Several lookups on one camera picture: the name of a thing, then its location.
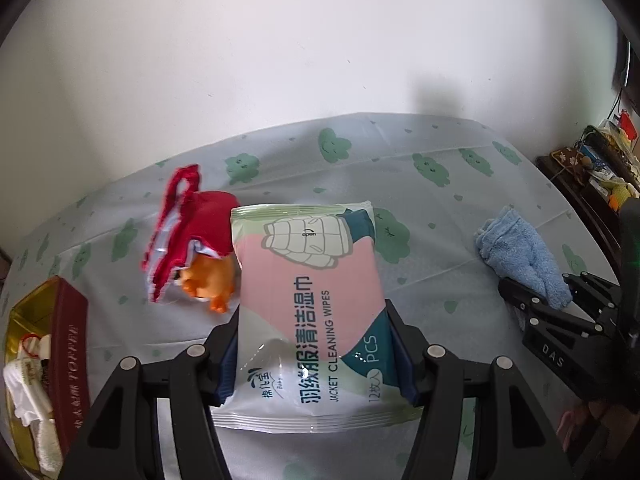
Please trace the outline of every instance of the red ring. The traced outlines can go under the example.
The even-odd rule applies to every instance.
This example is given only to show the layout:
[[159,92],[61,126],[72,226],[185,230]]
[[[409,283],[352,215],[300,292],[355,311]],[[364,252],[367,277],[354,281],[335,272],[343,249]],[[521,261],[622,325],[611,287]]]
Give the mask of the red ring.
[[27,355],[28,355],[29,357],[31,357],[31,358],[33,358],[33,359],[37,359],[37,358],[38,358],[38,355],[37,355],[37,354],[32,354],[32,353],[31,353],[31,352],[29,352],[29,351],[24,347],[24,345],[23,345],[23,343],[24,343],[27,339],[30,339],[30,338],[32,338],[32,337],[36,338],[38,341],[40,341],[40,340],[42,339],[38,334],[34,334],[33,332],[29,332],[29,333],[27,333],[27,334],[23,335],[23,336],[20,338],[20,341],[18,342],[18,349],[20,349],[20,346],[22,346],[22,349],[27,353]]

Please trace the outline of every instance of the orange toy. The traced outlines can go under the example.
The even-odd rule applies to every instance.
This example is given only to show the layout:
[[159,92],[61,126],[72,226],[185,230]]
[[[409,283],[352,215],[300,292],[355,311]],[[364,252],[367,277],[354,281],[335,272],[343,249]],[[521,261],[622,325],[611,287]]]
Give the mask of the orange toy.
[[224,314],[235,290],[235,277],[236,265],[231,254],[211,258],[198,253],[190,267],[180,270],[180,286],[192,298],[211,298],[210,309]]

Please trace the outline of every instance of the jacket cleaning wipes package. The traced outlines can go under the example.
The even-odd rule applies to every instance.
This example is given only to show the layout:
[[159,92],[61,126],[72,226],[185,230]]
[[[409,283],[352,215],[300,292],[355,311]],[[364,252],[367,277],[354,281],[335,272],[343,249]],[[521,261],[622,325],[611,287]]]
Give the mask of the jacket cleaning wipes package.
[[238,361],[215,424],[315,433],[418,417],[398,388],[371,203],[247,206],[231,221]]

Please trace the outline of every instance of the blue towel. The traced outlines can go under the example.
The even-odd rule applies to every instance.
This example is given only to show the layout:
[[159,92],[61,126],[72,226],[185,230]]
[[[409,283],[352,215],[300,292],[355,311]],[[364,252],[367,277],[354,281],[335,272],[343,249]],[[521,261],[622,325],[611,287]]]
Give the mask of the blue towel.
[[501,278],[511,278],[559,310],[572,300],[558,264],[533,226],[515,209],[503,208],[476,233],[480,257]]

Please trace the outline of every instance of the pink package area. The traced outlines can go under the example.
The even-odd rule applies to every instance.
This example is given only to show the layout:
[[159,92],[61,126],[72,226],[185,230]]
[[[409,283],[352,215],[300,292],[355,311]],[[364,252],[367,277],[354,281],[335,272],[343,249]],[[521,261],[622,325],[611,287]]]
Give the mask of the pink package area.
[[[315,269],[297,264],[262,247],[262,235],[245,235],[236,245],[242,266],[241,308],[258,314],[290,341],[296,340],[296,278],[308,276],[314,295],[318,326],[318,348],[326,355],[324,327],[333,320],[338,355],[345,355],[385,307],[376,269],[373,240],[364,237],[353,245],[348,256],[338,259],[332,269]],[[331,317],[322,308],[323,291],[329,297]]]

